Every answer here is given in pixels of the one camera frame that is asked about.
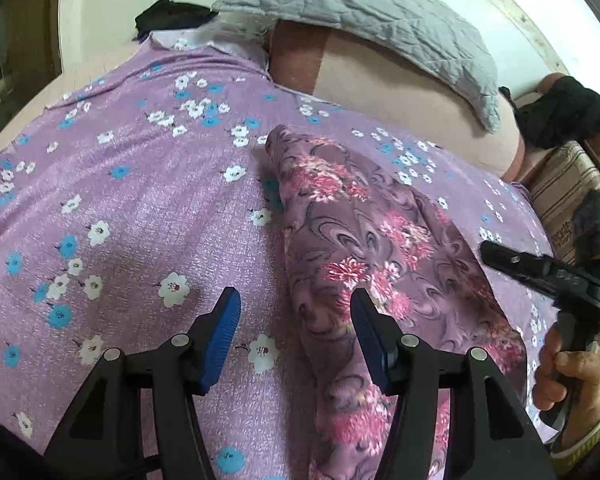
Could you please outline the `right hand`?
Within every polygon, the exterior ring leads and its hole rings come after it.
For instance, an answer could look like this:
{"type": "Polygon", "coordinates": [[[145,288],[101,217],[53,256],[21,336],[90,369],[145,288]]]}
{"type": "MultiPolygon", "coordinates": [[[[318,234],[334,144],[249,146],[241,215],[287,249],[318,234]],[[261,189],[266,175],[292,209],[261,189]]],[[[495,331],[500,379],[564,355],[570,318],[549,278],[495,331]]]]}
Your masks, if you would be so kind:
{"type": "Polygon", "coordinates": [[[534,380],[532,399],[539,410],[548,412],[558,403],[569,408],[557,440],[561,448],[570,448],[598,425],[600,346],[596,342],[590,350],[567,351],[554,324],[545,336],[534,380]]]}

